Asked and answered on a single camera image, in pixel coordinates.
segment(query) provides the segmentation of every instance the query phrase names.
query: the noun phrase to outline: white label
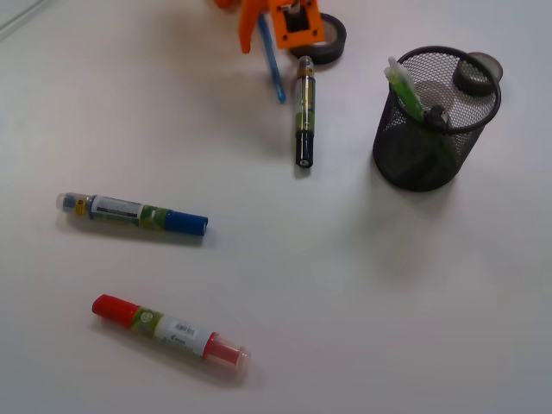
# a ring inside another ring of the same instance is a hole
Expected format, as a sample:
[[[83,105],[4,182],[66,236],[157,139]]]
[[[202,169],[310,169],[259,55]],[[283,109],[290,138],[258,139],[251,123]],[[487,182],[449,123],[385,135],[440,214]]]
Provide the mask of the white label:
[[[100,213],[127,218],[140,218],[141,204],[116,198],[99,197],[92,202],[92,213]]]
[[[198,329],[175,317],[162,317],[155,328],[154,336],[163,343],[204,356],[205,346],[212,333],[212,330]]]

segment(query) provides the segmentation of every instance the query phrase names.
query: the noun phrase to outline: wire mesh cup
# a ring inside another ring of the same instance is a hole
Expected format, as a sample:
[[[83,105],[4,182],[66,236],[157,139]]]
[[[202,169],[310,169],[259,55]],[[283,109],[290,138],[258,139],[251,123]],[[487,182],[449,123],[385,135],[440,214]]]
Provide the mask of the wire mesh cup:
[[[431,191],[461,169],[485,126],[500,108],[500,87],[481,62],[450,47],[421,47],[398,60],[411,73],[425,109],[418,121],[390,88],[373,144],[373,160],[390,183],[410,191]],[[473,94],[470,85],[490,86]],[[435,112],[440,122],[431,120]]]

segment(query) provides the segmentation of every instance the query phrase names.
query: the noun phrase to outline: marker label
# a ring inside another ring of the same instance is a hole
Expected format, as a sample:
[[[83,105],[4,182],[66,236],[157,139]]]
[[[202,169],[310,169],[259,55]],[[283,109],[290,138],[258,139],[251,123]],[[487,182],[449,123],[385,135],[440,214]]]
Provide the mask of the marker label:
[[[196,356],[203,356],[212,333],[212,330],[198,329],[174,317],[163,317],[155,329],[154,336],[163,343],[183,348]]]
[[[138,226],[141,208],[142,204],[139,203],[97,196],[92,202],[91,214],[94,220],[130,223]]]

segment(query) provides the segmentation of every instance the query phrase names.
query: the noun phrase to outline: red cap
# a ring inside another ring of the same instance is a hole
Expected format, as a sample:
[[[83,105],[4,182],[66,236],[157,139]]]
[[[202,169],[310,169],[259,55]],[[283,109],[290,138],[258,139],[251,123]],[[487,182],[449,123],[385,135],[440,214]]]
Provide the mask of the red cap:
[[[92,312],[130,329],[132,317],[139,308],[137,304],[131,304],[126,300],[102,295],[92,305]]]

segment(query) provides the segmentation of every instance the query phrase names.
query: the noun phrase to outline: orange object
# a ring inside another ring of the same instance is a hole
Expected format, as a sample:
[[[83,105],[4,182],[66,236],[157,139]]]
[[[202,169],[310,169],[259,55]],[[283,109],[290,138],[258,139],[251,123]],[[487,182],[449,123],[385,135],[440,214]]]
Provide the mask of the orange object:
[[[235,0],[215,0],[221,9],[231,7]],[[299,28],[290,28],[286,15],[291,7],[298,7],[305,25]],[[273,19],[276,44],[280,49],[300,47],[325,41],[322,17],[318,10],[317,0],[242,0],[240,27],[241,51],[249,53],[251,37],[261,13],[270,13]]]

